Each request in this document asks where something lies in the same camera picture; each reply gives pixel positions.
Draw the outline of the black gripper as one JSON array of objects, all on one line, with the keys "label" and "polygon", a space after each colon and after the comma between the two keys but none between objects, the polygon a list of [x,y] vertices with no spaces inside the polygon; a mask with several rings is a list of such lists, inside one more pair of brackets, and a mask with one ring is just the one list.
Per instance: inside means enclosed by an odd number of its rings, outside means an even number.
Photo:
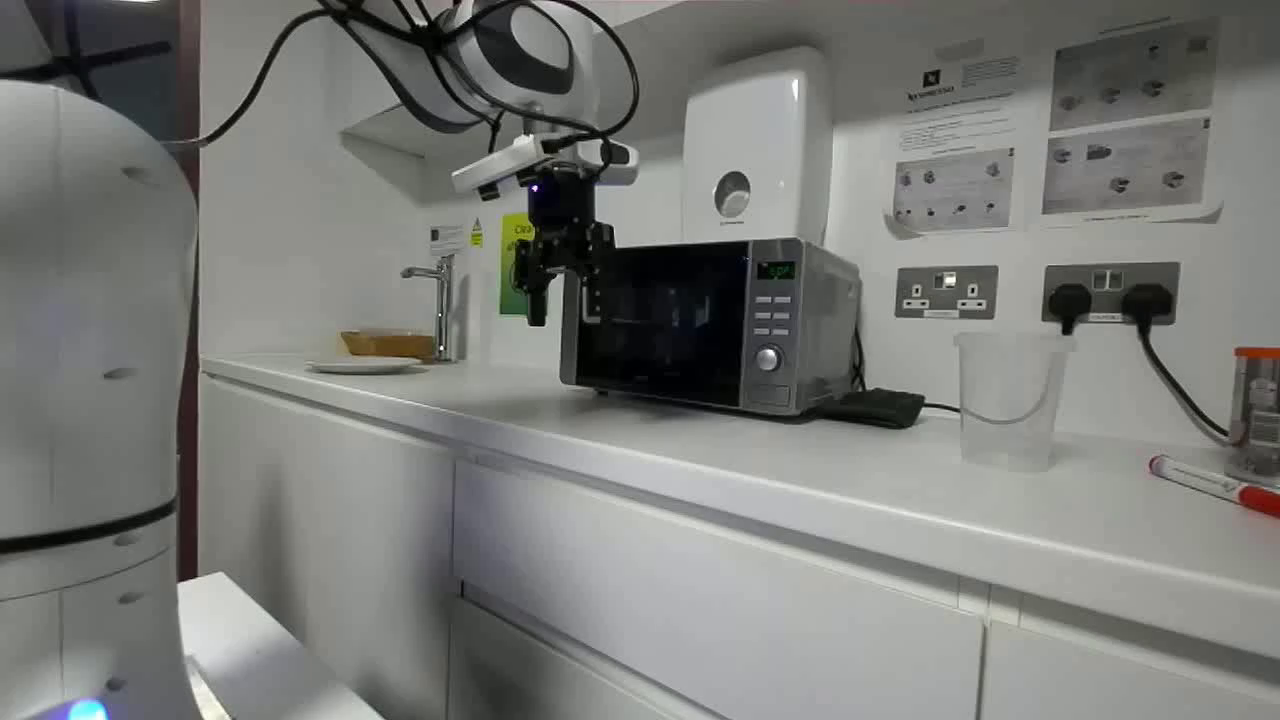
[{"label": "black gripper", "polygon": [[515,249],[515,285],[528,289],[528,326],[550,326],[550,281],[557,273],[586,281],[586,322],[600,322],[600,273],[614,251],[614,228],[596,218],[596,176],[537,174],[528,182],[528,221],[537,236]]}]

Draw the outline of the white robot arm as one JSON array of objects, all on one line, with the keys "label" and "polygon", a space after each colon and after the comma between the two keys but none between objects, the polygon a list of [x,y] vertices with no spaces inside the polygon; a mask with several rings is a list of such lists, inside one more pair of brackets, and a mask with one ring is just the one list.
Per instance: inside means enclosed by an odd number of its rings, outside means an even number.
[{"label": "white robot arm", "polygon": [[528,193],[534,239],[515,249],[515,289],[528,326],[550,315],[550,285],[569,276],[581,311],[605,311],[617,234],[596,218],[600,183],[631,183],[641,152],[622,127],[641,109],[641,72],[629,46],[581,0],[455,0],[430,14],[420,0],[319,0],[319,9],[377,66],[395,100],[434,131],[499,127],[462,166],[453,183],[498,201],[504,183]]}]

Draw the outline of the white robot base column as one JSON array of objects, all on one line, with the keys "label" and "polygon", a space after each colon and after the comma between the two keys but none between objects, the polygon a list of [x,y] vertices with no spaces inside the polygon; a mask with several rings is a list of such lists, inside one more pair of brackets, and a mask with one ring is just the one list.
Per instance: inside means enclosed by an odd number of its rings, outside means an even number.
[{"label": "white robot base column", "polygon": [[0,84],[0,720],[195,720],[178,622],[193,251],[162,139]]}]

